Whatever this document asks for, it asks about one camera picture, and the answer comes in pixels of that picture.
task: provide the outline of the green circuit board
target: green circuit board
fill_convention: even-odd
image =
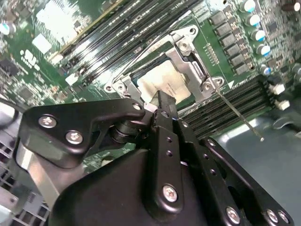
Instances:
[[[152,12],[162,0],[154,0]],[[261,73],[262,65],[270,68],[270,73],[278,73],[287,89],[293,88],[294,73],[292,67],[300,58],[301,15],[295,12],[283,12],[281,4],[273,0],[255,0],[255,10],[252,13],[241,10],[242,0],[204,0],[195,1],[185,10],[191,14],[179,21],[174,29],[196,25],[199,29],[194,39],[194,46],[211,76],[223,76],[225,83],[222,93],[234,90],[241,84]],[[108,93],[104,85],[114,72],[126,64],[139,51],[130,49],[123,58],[106,67],[100,73],[99,68],[87,62],[72,63],[73,67],[62,73],[62,66],[71,64],[72,45],[78,45],[81,40],[91,34],[90,30],[102,26],[112,16],[122,12],[127,4],[142,4],[143,1],[125,0],[3,0],[0,1],[0,22],[15,26],[15,31],[0,35],[0,61],[8,60],[17,70],[14,74],[0,74],[0,93],[5,97],[28,106],[54,105],[83,101],[95,101],[120,98],[117,93]],[[179,10],[188,4],[188,0],[174,1],[172,10]],[[222,12],[222,22],[214,24],[212,16]],[[258,15],[260,23],[256,26],[247,25],[250,15]],[[222,24],[230,26],[229,32],[234,34],[233,44],[237,44],[242,59],[233,65],[233,56],[227,55],[230,46],[222,45],[224,36],[219,35]],[[251,38],[254,30],[265,32],[264,41]],[[148,36],[145,43],[154,36]],[[266,56],[259,55],[256,50],[259,45],[269,46],[271,51]],[[62,59],[55,62],[55,57],[61,54]],[[245,70],[238,68],[245,65]],[[66,79],[76,71],[86,66],[87,70],[80,73],[76,82],[70,85]],[[198,103],[182,116],[188,115],[216,98],[213,95],[204,102]],[[90,157],[86,163],[91,168],[100,165],[100,161],[108,153],[115,157],[128,152],[133,145],[127,145],[122,150],[101,153]]]

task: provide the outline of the silver screw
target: silver screw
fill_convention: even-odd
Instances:
[[[209,90],[210,89],[210,85],[205,85],[205,90]]]
[[[211,146],[215,146],[215,143],[213,142],[213,140],[208,139],[208,143],[209,143]]]
[[[43,116],[39,118],[39,124],[45,128],[53,128],[56,126],[56,120],[50,116]]]
[[[66,134],[66,140],[73,145],[79,145],[83,142],[83,136],[77,131],[71,131]]]
[[[290,221],[287,219],[286,215],[282,211],[278,211],[279,216],[286,222],[287,224],[290,223]]]
[[[185,121],[182,121],[182,124],[183,124],[183,126],[186,127],[186,128],[189,127],[189,125],[188,125]]]
[[[180,49],[180,51],[185,52],[189,49],[189,45],[185,42],[180,42],[179,49]]]
[[[273,211],[267,210],[267,213],[268,213],[269,218],[270,218],[273,222],[278,223],[278,218],[277,218],[276,214],[275,214]]]
[[[142,108],[139,104],[133,104],[134,109],[140,111]]]
[[[228,217],[234,224],[238,225],[240,223],[239,215],[232,207],[228,206],[226,208],[226,212],[227,212]]]
[[[175,191],[175,189],[169,185],[165,185],[163,187],[163,195],[164,197],[170,201],[170,202],[175,202],[178,199],[178,194]]]

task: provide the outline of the motherboard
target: motherboard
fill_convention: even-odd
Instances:
[[[290,0],[0,0],[0,93],[27,106],[176,99],[198,138],[271,108],[301,82]],[[89,157],[91,169],[133,149]]]

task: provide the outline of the ram slot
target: ram slot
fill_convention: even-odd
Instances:
[[[66,59],[71,59],[70,62],[79,62],[87,55],[87,53],[97,48],[97,45],[100,45],[100,42],[105,43],[104,39],[106,41],[114,39],[118,30],[126,27],[129,21],[136,17],[137,12],[139,13],[140,10],[149,7],[151,4],[154,3],[141,0],[136,0],[128,4],[124,10],[113,15],[108,21],[101,24],[86,38],[80,41]]]
[[[102,51],[99,56],[97,56],[97,63],[90,63],[90,66],[86,70],[86,73],[83,77],[88,76],[83,83],[88,84],[97,78],[102,72],[112,67],[112,65],[120,64],[120,62],[125,62],[133,57],[135,57],[134,50],[140,46],[144,45],[146,41],[155,38],[161,32],[165,31],[177,18],[184,14],[189,7],[194,5],[197,0],[186,0],[187,4],[181,5],[181,7],[170,6],[168,9],[162,10],[158,17],[153,17],[153,20],[150,21],[147,25],[144,25],[139,31],[136,31],[136,34],[139,34],[141,31],[145,32],[143,35],[137,35],[136,38],[129,37],[123,43],[117,43],[117,46],[110,47],[107,51]]]
[[[114,51],[114,47],[116,45],[120,44],[128,37],[133,37],[137,33],[137,30],[145,26],[148,21],[153,19],[154,15],[161,12],[164,8],[166,8],[166,6],[167,5],[165,4],[157,3],[151,6],[151,8],[147,8],[139,12],[137,17],[128,23],[129,25],[126,25],[121,30],[111,32],[109,36],[103,38],[96,45],[94,45],[94,48],[90,49],[89,51],[85,51],[85,58],[82,59],[82,61],[79,63],[79,66],[84,65],[87,69],[91,68],[97,61],[101,61],[103,56]]]
[[[232,90],[225,97],[245,117],[273,107],[274,102],[269,89],[257,78]],[[184,117],[184,120],[191,125],[198,139],[201,139],[233,125],[239,118],[219,98]]]

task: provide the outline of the capacitor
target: capacitor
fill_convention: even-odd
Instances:
[[[295,63],[295,65],[292,68],[292,71],[295,73],[295,76],[294,76],[295,83],[300,84],[301,83],[301,64]]]
[[[16,26],[13,23],[1,23],[0,33],[4,35],[13,34],[16,32]]]
[[[248,26],[256,26],[260,22],[260,17],[257,14],[249,15],[246,18],[246,25]]]
[[[295,74],[294,80],[296,84],[301,84],[301,74]]]
[[[271,51],[270,46],[263,45],[263,44],[259,45],[256,50],[257,54],[262,55],[264,57],[267,56],[270,53],[270,51]]]
[[[301,8],[301,4],[299,2],[293,1],[292,3],[284,4],[281,9],[286,12],[298,12]]]
[[[271,69],[266,65],[261,65],[259,70],[260,70],[261,74],[263,74],[263,75],[271,74]]]
[[[293,71],[295,74],[301,74],[301,64],[295,63],[295,65],[294,65],[293,68],[292,68],[292,71]]]
[[[243,12],[253,12],[255,9],[255,1],[254,0],[245,0],[241,3],[240,10]]]
[[[263,41],[265,38],[265,32],[263,30],[255,30],[252,32],[251,38],[255,41]]]

